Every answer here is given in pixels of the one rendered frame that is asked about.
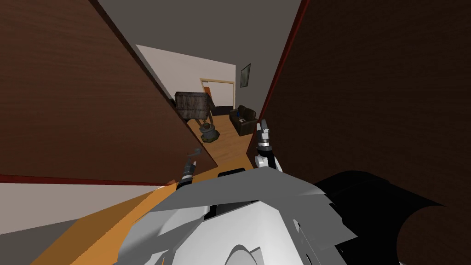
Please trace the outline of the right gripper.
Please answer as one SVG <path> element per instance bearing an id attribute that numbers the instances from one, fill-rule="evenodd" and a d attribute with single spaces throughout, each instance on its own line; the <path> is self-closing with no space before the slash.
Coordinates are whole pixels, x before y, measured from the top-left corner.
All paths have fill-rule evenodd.
<path id="1" fill-rule="evenodd" d="M 257 148 L 270 148 L 270 133 L 266 119 L 262 119 L 262 126 L 257 123 L 256 131 L 258 146 Z"/>

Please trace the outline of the dark leather sofa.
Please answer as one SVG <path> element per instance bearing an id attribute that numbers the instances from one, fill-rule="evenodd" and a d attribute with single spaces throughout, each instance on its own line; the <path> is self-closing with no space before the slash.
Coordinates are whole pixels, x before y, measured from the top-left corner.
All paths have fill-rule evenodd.
<path id="1" fill-rule="evenodd" d="M 237 109 L 230 111 L 229 118 L 240 137 L 253 134 L 255 131 L 257 118 L 254 110 L 239 105 Z"/>

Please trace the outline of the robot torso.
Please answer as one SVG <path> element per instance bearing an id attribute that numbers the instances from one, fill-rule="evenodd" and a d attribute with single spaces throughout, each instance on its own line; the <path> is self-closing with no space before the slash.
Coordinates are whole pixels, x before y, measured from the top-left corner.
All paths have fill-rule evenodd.
<path id="1" fill-rule="evenodd" d="M 313 184 L 262 167 L 183 186 L 134 223 L 115 265 L 347 265 L 356 235 Z"/>

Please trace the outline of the brown wooden door leaf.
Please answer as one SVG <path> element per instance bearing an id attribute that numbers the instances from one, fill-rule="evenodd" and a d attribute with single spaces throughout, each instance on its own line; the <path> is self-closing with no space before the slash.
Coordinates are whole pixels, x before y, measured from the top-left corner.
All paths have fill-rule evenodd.
<path id="1" fill-rule="evenodd" d="M 0 183 L 166 185 L 196 149 L 98 0 L 0 0 Z"/>

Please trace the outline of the dark framed wall picture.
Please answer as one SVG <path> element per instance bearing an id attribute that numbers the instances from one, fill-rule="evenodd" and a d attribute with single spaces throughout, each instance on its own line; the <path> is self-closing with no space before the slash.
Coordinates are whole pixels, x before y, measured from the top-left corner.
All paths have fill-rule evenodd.
<path id="1" fill-rule="evenodd" d="M 247 87 L 249 83 L 251 64 L 248 64 L 241 70 L 240 87 Z"/>

